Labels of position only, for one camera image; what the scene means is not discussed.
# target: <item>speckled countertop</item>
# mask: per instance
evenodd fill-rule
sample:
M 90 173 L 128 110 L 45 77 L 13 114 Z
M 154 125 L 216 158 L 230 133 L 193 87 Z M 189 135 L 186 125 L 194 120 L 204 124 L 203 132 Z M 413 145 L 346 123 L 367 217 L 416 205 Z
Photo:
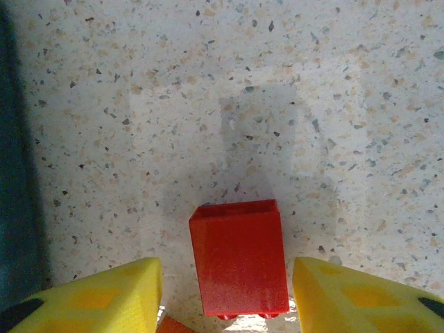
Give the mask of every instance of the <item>speckled countertop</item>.
M 198 332 L 188 218 L 276 198 L 297 255 L 444 296 L 444 2 L 12 0 L 54 284 L 145 256 Z

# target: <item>red toy brick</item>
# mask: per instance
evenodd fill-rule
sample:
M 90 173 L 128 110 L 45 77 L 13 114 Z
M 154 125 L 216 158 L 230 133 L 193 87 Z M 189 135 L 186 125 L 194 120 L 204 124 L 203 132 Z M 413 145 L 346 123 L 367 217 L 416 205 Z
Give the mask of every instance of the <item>red toy brick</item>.
M 199 207 L 189 220 L 203 311 L 231 319 L 289 311 L 275 200 Z

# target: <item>orange object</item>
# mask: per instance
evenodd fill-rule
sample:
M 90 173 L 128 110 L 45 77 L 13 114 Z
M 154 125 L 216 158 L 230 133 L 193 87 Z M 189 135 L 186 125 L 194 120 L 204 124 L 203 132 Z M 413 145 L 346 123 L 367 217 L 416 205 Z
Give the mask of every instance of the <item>orange object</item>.
M 202 206 L 189 228 L 205 315 L 274 318 L 289 311 L 275 200 Z
M 165 316 L 155 333 L 195 333 L 195 331 L 175 321 L 172 317 Z

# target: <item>black hole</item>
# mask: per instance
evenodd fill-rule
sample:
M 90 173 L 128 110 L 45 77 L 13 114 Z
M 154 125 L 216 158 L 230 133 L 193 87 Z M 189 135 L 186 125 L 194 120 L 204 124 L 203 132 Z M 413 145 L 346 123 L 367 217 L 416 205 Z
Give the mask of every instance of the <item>black hole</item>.
M 20 324 L 35 310 L 43 305 L 43 301 L 38 298 L 27 300 L 26 302 L 9 307 L 0 312 L 0 333 L 6 333 Z
M 431 300 L 427 297 L 419 297 L 418 299 L 424 306 L 426 306 L 429 310 L 433 311 L 437 316 L 440 316 L 444 319 L 444 304 L 438 302 L 437 300 Z

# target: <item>white speckled surface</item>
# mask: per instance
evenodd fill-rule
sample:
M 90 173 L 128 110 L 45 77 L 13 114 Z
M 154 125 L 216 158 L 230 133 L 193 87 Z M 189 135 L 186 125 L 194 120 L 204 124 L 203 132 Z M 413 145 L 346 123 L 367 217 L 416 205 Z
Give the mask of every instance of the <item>white speckled surface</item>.
M 444 296 L 444 2 L 9 6 L 54 284 L 158 256 L 197 332 L 298 332 L 294 303 L 201 314 L 191 213 L 276 198 L 289 276 L 340 258 Z

